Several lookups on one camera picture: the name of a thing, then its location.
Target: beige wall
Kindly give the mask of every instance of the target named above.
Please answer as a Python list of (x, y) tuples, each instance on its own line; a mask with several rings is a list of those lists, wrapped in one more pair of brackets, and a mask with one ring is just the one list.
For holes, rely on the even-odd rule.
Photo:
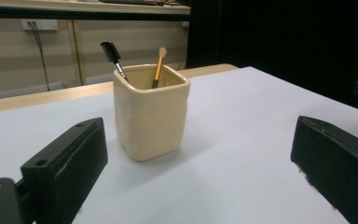
[[(104, 41), (116, 45), (122, 66), (156, 63), (160, 47), (168, 51), (165, 63), (186, 60), (187, 29), (179, 21), (58, 23), (58, 31), (39, 32), (49, 83), (61, 82), (70, 88), (80, 85), (81, 80), (87, 84), (86, 80), (90, 77), (109, 76), (115, 67), (107, 61), (100, 47)], [(34, 87), (45, 85), (41, 57), (33, 32), (23, 31), (18, 19), (0, 19), (0, 93), (5, 92), (0, 94), (0, 98), (8, 94), (21, 94), (18, 90), (34, 91)]]

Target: makeup brush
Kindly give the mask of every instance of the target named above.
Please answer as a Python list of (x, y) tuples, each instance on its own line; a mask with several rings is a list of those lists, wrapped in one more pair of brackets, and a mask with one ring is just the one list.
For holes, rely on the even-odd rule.
[(159, 78), (159, 74), (161, 73), (162, 61), (164, 61), (164, 57), (166, 54), (167, 54), (167, 50), (165, 48), (159, 49), (158, 64), (157, 64), (155, 78), (153, 79), (152, 89), (155, 89), (158, 85), (158, 78)]
[(109, 62), (113, 62), (113, 64), (116, 66), (120, 75), (122, 77), (124, 77), (129, 82), (126, 74), (124, 73), (123, 69), (120, 66), (120, 63), (118, 62), (118, 60), (120, 59), (120, 55), (118, 54), (118, 51), (117, 51), (115, 45), (112, 42), (103, 42), (101, 44), (101, 47), (103, 48), (103, 51), (106, 54), (107, 60)]

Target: square cup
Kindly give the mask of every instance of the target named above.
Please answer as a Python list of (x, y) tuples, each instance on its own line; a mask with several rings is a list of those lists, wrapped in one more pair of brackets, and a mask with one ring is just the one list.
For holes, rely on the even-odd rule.
[(186, 123), (190, 81), (163, 65), (158, 87), (151, 89), (155, 64), (123, 67), (113, 75), (118, 141), (137, 161), (147, 161), (179, 148)]

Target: dark background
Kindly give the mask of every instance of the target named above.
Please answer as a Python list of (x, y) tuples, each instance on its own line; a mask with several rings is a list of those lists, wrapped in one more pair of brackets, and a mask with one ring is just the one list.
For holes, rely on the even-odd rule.
[(218, 63), (358, 108), (358, 1), (192, 0), (186, 67)]

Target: cable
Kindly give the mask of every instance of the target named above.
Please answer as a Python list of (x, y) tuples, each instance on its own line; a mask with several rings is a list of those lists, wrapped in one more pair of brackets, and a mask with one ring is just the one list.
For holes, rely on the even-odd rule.
[(46, 70), (46, 65), (45, 65), (45, 56), (43, 54), (42, 40), (40, 39), (40, 35), (37, 30), (36, 23), (34, 21), (28, 21), (28, 25), (31, 26), (32, 32), (34, 33), (34, 38), (36, 39), (37, 46), (39, 47), (40, 56), (42, 58), (43, 71), (45, 72), (46, 86), (48, 87), (48, 91), (51, 91), (48, 82), (48, 72)]

